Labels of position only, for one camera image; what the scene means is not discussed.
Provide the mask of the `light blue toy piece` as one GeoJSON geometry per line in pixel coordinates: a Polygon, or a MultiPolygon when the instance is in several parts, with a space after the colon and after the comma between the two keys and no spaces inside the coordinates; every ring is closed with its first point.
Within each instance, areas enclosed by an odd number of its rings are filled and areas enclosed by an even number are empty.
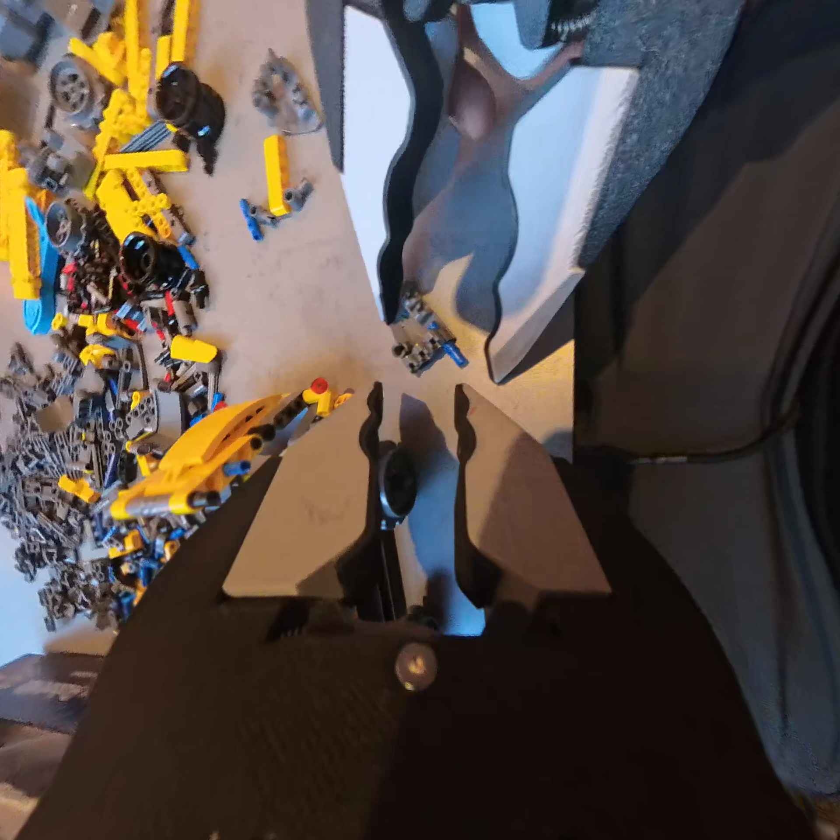
{"type": "Polygon", "coordinates": [[[34,223],[38,236],[38,298],[25,300],[22,305],[24,325],[33,335],[46,335],[51,331],[56,316],[56,292],[60,277],[60,252],[52,245],[46,226],[46,217],[33,197],[25,198],[29,219],[34,223]]]}

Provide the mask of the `yellow black toy vehicle model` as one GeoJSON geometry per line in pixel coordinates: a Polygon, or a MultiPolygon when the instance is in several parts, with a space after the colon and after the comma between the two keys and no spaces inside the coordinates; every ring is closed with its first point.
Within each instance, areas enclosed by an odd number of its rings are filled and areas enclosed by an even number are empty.
{"type": "MultiPolygon", "coordinates": [[[[319,401],[330,397],[330,393],[318,393],[315,388],[298,394],[271,395],[213,413],[180,436],[149,476],[119,493],[110,507],[112,520],[139,522],[144,518],[185,518],[216,511],[225,498],[233,496],[235,485],[244,487],[250,477],[256,476],[259,457],[265,456],[262,466],[269,469],[269,483],[245,535],[234,541],[227,578],[286,448],[315,424],[328,419],[352,396],[336,398],[327,416],[317,409],[319,401]]],[[[402,446],[402,522],[412,511],[416,498],[417,475],[402,446]]],[[[419,614],[418,608],[408,606],[402,580],[402,618],[396,621],[419,614]]]]}

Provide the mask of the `grey panel with grey connectors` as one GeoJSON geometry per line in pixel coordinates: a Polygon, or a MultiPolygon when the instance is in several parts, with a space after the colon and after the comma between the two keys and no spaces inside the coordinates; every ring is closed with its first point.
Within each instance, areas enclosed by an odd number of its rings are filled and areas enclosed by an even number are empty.
{"type": "Polygon", "coordinates": [[[316,133],[322,118],[297,70],[284,56],[268,49],[251,89],[251,101],[278,133],[287,137],[316,133]]]}

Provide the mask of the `grey desk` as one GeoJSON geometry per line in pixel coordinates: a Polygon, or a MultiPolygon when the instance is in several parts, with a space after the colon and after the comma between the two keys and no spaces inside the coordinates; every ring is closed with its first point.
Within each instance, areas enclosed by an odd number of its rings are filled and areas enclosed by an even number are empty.
{"type": "Polygon", "coordinates": [[[380,321],[326,133],[290,142],[295,176],[308,178],[308,207],[260,243],[249,236],[238,207],[262,203],[266,121],[250,89],[272,48],[288,57],[315,95],[303,2],[198,2],[192,67],[223,97],[227,119],[215,174],[200,163],[167,180],[196,235],[195,254],[211,289],[199,313],[199,336],[224,351],[222,389],[232,403],[286,391],[324,376],[338,391],[373,381],[384,386],[384,438],[412,451],[422,487],[415,508],[396,531],[406,600],[418,603],[426,572],[447,574],[447,629],[480,630],[480,615],[456,591],[450,494],[457,480],[455,385],[476,388],[524,427],[552,455],[571,456],[574,399],[573,312],[559,312],[536,360],[504,385],[487,376],[482,332],[460,319],[455,289],[469,257],[441,271],[433,308],[458,336],[469,358],[460,370],[442,360],[421,377],[391,355],[391,331],[380,321]]]}

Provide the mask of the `pile of small toy connectors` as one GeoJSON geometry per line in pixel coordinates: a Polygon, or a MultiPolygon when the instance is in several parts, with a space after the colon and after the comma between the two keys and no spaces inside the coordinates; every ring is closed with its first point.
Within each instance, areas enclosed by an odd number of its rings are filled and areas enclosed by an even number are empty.
{"type": "Polygon", "coordinates": [[[176,334],[196,337],[209,289],[188,248],[192,278],[141,301],[119,264],[121,243],[99,207],[39,198],[61,267],[52,361],[38,371],[16,343],[2,372],[13,408],[2,446],[2,527],[14,567],[38,591],[47,631],[77,616],[125,624],[154,577],[206,519],[118,522],[121,491],[151,474],[176,440],[224,406],[221,366],[174,360],[176,334]]]}

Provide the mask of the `short yellow toy beam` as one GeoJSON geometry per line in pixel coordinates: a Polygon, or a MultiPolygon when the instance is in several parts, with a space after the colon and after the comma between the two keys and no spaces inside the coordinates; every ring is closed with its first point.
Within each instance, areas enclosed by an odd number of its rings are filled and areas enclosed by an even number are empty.
{"type": "Polygon", "coordinates": [[[266,137],[263,143],[266,174],[267,207],[274,217],[284,217],[291,213],[286,199],[290,188],[287,142],[278,133],[266,137]]]}

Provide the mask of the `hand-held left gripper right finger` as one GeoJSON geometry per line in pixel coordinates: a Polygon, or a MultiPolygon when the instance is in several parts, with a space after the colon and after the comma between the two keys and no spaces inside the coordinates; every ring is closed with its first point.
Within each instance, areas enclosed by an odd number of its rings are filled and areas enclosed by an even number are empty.
{"type": "Polygon", "coordinates": [[[455,578],[484,610],[533,609],[612,587],[546,449],[468,384],[454,397],[458,478],[455,578]]]}

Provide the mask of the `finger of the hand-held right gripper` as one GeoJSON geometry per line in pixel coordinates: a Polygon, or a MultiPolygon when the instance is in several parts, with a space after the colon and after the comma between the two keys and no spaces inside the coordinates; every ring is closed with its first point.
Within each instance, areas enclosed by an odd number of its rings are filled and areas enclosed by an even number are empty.
{"type": "Polygon", "coordinates": [[[343,190],[381,319],[392,324],[406,282],[415,193],[445,110],[439,53],[452,49],[447,2],[346,4],[343,25],[343,190]]]}
{"type": "Polygon", "coordinates": [[[580,64],[581,48],[510,46],[495,55],[516,95],[500,153],[512,231],[486,268],[485,357],[498,385],[583,277],[583,245],[637,88],[637,68],[580,64]]]}

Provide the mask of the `small grey toy wheel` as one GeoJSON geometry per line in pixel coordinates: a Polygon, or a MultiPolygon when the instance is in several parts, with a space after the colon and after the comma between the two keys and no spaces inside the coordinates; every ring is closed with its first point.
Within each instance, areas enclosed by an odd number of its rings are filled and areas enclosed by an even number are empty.
{"type": "Polygon", "coordinates": [[[80,60],[65,54],[52,66],[48,77],[51,103],[57,110],[80,117],[94,102],[93,83],[80,60]]]}

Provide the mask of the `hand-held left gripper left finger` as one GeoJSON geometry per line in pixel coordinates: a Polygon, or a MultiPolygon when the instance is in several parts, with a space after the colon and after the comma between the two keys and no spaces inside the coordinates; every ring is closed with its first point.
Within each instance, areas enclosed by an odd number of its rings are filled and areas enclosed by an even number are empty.
{"type": "Polygon", "coordinates": [[[331,600],[364,621],[402,618],[394,530],[403,449],[380,440],[383,408],[376,381],[286,448],[227,574],[227,596],[331,600]]]}

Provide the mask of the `person's trousers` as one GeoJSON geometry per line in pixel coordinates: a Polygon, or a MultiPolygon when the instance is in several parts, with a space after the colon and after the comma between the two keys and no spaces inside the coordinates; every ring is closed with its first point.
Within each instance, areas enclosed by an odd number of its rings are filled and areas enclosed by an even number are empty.
{"type": "Polygon", "coordinates": [[[838,111],[687,133],[576,292],[577,455],[623,491],[783,782],[838,794],[838,111]]]}

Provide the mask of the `person's right hand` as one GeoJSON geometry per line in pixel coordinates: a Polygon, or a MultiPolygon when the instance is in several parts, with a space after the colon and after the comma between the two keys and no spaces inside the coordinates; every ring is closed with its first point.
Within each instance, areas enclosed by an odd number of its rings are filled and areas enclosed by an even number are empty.
{"type": "Polygon", "coordinates": [[[447,113],[462,139],[483,140],[497,122],[497,100],[482,68],[502,72],[499,59],[493,55],[476,27],[472,7],[453,6],[457,29],[455,63],[448,88],[447,113]]]}

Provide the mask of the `grey panel with blue pins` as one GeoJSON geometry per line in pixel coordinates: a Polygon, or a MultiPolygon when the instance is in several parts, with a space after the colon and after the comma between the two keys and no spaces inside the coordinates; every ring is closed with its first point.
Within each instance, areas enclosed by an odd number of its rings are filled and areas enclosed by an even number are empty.
{"type": "Polygon", "coordinates": [[[457,341],[415,285],[404,289],[391,329],[392,355],[414,376],[422,375],[447,357],[441,349],[443,343],[457,341]]]}

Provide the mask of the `black toy wheel rim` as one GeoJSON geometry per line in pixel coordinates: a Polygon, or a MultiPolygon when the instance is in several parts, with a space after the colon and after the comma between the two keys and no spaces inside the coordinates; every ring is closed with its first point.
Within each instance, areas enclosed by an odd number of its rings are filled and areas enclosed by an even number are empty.
{"type": "Polygon", "coordinates": [[[122,241],[119,264],[129,292],[141,301],[182,291],[193,275],[177,247],[138,231],[122,241]]]}
{"type": "Polygon", "coordinates": [[[225,126],[226,109],[220,95],[187,65],[167,65],[154,88],[154,108],[160,119],[194,143],[207,175],[213,175],[217,143],[225,126]]]}

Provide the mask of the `yellow curved toy panel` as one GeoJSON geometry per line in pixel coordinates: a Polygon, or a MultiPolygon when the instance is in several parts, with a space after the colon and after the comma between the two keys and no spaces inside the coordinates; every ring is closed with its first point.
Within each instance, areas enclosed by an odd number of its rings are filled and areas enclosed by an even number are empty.
{"type": "Polygon", "coordinates": [[[169,352],[175,361],[191,364],[214,364],[219,361],[219,350],[216,346],[182,334],[176,334],[172,338],[169,352]]]}

